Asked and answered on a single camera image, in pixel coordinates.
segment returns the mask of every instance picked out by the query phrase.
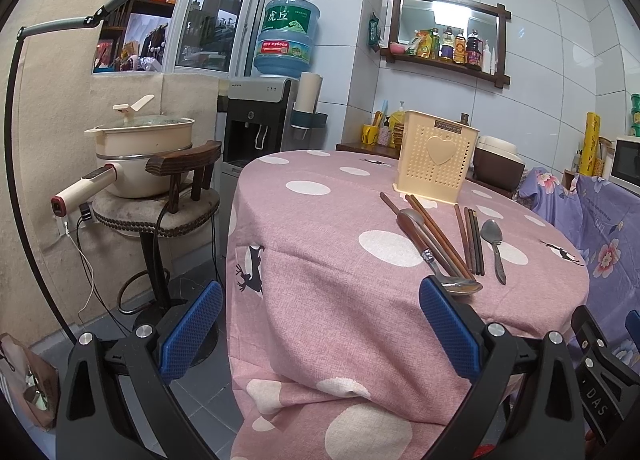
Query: white polka dot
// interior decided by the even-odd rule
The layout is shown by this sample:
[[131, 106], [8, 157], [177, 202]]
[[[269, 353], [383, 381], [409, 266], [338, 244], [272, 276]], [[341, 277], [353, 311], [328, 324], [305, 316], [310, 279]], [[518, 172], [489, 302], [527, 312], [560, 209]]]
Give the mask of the white polka dot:
[[231, 216], [229, 217], [229, 236], [236, 230], [236, 224], [238, 223], [238, 215], [236, 214], [236, 206], [231, 206]]
[[324, 448], [332, 460], [398, 460], [413, 436], [409, 421], [367, 402], [335, 418]]
[[[409, 203], [409, 201], [405, 198], [405, 195], [406, 193], [401, 193], [400, 198]], [[423, 196], [417, 196], [415, 198], [418, 199], [418, 202], [420, 202], [422, 207], [425, 209], [436, 209], [438, 207], [438, 203], [435, 200], [429, 200], [428, 198], [424, 198]]]
[[349, 398], [351, 396], [371, 398], [369, 390], [356, 380], [347, 377], [334, 377], [332, 379], [321, 380], [316, 384], [316, 389], [343, 398]]
[[326, 195], [331, 193], [331, 189], [324, 184], [310, 182], [309, 180], [292, 180], [287, 182], [287, 188], [296, 193], [302, 193], [302, 195]]
[[289, 161], [287, 161], [286, 159], [283, 159], [281, 157], [273, 157], [272, 155], [265, 155], [264, 157], [259, 157], [259, 159], [263, 163], [268, 164], [289, 164]]
[[485, 215], [490, 216], [491, 218], [504, 218], [500, 213], [494, 211], [489, 207], [485, 207], [483, 205], [477, 206], [477, 208], [482, 211]]
[[368, 171], [364, 169], [359, 169], [359, 167], [341, 167], [340, 171], [344, 171], [346, 173], [350, 173], [351, 175], [360, 175], [361, 177], [366, 177], [367, 175], [371, 175]]
[[389, 231], [366, 231], [358, 237], [363, 249], [377, 259], [398, 267], [415, 267], [422, 263], [409, 238]]
[[482, 196], [484, 198], [493, 198], [491, 195], [489, 195], [488, 193], [485, 193], [484, 191], [480, 191], [479, 189], [472, 189], [472, 192], [476, 193], [476, 195], [478, 196]]
[[264, 415], [276, 413], [280, 403], [282, 383], [277, 380], [252, 379], [246, 386], [246, 392], [255, 402], [258, 411]]
[[524, 218], [526, 218], [527, 220], [531, 220], [534, 224], [539, 225], [540, 227], [545, 227], [545, 223], [541, 222], [537, 218], [533, 218], [532, 216], [529, 216], [529, 215], [524, 215]]
[[[485, 244], [489, 247], [491, 250], [491, 256], [493, 256], [494, 251], [491, 244], [489, 244], [489, 242], [485, 242]], [[529, 263], [529, 259], [525, 253], [507, 242], [502, 242], [498, 246], [498, 249], [500, 249], [500, 257], [507, 262], [515, 263], [516, 265], [527, 265], [527, 263]]]
[[254, 423], [251, 425], [252, 428], [254, 428], [254, 431], [271, 431], [272, 429], [275, 429], [275, 426], [273, 426], [273, 424], [271, 424], [266, 418], [259, 416]]

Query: heart shape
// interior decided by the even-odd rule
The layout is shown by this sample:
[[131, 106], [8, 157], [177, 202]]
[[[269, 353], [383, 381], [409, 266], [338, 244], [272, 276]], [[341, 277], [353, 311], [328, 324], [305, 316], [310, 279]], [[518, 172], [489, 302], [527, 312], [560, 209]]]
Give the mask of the heart shape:
[[427, 140], [429, 156], [438, 166], [446, 163], [456, 153], [456, 144], [450, 139], [440, 139], [435, 135]]

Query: blue gripper pad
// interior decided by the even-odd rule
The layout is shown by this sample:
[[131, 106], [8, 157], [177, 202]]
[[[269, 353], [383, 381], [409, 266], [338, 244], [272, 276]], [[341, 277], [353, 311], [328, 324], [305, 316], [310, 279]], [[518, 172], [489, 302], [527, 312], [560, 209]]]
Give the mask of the blue gripper pad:
[[481, 373], [480, 350], [471, 332], [431, 278], [422, 280], [418, 299], [456, 373], [474, 382]]
[[640, 349], [640, 314], [638, 310], [632, 310], [626, 315], [625, 327], [631, 339], [636, 343], [636, 347]]
[[220, 315], [222, 303], [222, 287], [217, 281], [211, 281], [166, 339], [162, 346], [159, 368], [160, 376], [166, 384], [180, 379], [186, 373], [204, 338]]

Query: microwave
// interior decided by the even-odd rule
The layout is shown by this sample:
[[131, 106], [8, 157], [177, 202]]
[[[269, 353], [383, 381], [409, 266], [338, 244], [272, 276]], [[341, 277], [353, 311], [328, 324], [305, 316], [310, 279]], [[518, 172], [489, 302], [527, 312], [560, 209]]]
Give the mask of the microwave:
[[609, 180], [640, 196], [640, 137], [627, 135], [616, 139]]

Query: blue water jug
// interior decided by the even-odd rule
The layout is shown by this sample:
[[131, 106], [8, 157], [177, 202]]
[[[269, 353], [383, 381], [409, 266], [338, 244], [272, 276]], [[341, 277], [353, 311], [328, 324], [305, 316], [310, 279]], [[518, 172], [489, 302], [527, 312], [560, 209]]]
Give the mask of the blue water jug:
[[300, 78], [311, 66], [320, 9], [306, 0], [267, 4], [254, 66], [262, 74]]

